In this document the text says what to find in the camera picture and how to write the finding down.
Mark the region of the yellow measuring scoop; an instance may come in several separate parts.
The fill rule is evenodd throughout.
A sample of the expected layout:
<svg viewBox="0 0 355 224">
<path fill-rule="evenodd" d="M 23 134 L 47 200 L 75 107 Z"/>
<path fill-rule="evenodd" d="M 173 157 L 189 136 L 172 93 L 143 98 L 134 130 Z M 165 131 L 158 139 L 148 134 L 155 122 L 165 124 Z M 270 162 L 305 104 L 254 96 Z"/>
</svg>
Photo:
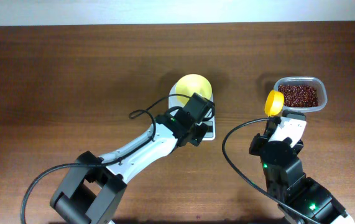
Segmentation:
<svg viewBox="0 0 355 224">
<path fill-rule="evenodd" d="M 276 90 L 271 90 L 265 102 L 264 113 L 268 117 L 276 116 L 282 111 L 283 106 L 284 106 L 283 93 Z"/>
</svg>

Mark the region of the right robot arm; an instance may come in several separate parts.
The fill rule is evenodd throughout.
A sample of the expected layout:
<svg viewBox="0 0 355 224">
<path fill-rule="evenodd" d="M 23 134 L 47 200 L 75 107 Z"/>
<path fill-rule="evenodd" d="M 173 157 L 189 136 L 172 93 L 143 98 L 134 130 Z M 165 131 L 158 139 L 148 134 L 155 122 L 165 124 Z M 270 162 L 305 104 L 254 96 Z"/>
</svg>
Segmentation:
<svg viewBox="0 0 355 224">
<path fill-rule="evenodd" d="M 288 223 L 354 223 L 332 193 L 303 171 L 298 154 L 306 125 L 303 113 L 285 110 L 254 136 L 249 153 L 260 157 L 267 193 L 305 216 L 280 206 Z"/>
</svg>

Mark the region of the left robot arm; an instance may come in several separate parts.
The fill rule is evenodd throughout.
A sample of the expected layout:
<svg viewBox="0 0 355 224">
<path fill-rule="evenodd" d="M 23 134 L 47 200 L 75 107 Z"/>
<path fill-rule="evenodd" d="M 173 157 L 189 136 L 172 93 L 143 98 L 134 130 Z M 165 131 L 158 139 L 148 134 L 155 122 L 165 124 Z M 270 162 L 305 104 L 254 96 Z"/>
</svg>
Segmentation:
<svg viewBox="0 0 355 224">
<path fill-rule="evenodd" d="M 50 206 L 67 223 L 111 223 L 129 181 L 177 148 L 198 146 L 214 114 L 212 98 L 194 93 L 184 106 L 156 116 L 145 133 L 125 146 L 98 157 L 90 151 L 81 154 Z"/>
</svg>

